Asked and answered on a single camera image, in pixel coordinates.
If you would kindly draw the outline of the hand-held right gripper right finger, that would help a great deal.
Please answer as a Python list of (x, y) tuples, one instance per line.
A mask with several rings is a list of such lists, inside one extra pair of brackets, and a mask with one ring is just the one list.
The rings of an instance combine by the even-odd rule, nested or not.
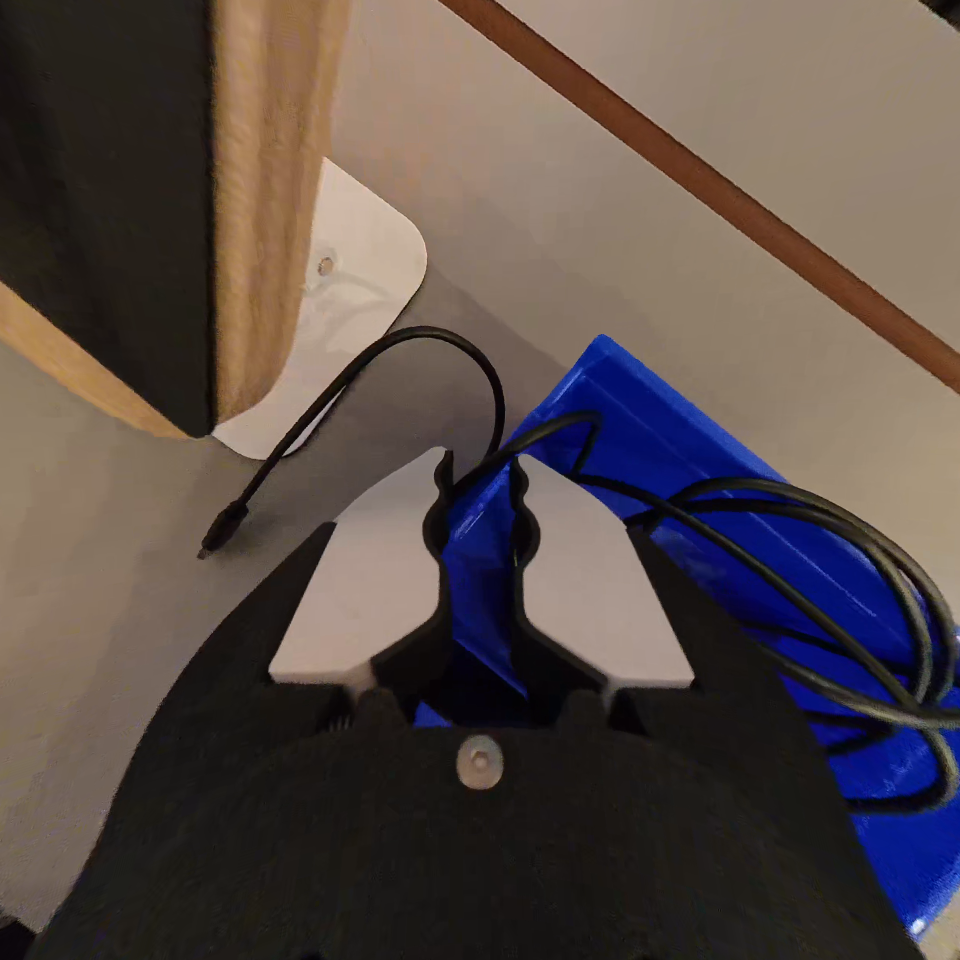
[(623, 522), (532, 455), (510, 465), (510, 664), (534, 716), (570, 694), (689, 690), (694, 670)]

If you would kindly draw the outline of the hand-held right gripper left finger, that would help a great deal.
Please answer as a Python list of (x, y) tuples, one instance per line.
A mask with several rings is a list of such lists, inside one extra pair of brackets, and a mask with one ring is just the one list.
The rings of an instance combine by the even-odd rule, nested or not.
[(336, 517), (270, 662), (274, 683), (339, 688), (354, 704), (387, 690), (415, 719), (453, 650), (452, 486), (453, 453), (434, 446)]

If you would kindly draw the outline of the blue divided plastic bin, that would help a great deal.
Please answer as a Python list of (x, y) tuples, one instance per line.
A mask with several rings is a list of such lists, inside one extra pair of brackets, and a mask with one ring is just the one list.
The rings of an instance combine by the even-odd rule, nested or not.
[(906, 711), (958, 714), (958, 625), (914, 560), (866, 521), (791, 486), (650, 369), (597, 337), (512, 437), (648, 535), (787, 666), (856, 832), (921, 939), (958, 891), (958, 794)]

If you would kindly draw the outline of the white stand with wooden board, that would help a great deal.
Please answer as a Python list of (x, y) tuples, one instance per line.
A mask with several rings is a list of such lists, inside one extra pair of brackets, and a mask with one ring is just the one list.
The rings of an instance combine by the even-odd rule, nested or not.
[(350, 6), (2, 2), (2, 345), (266, 460), (426, 274), (329, 158)]

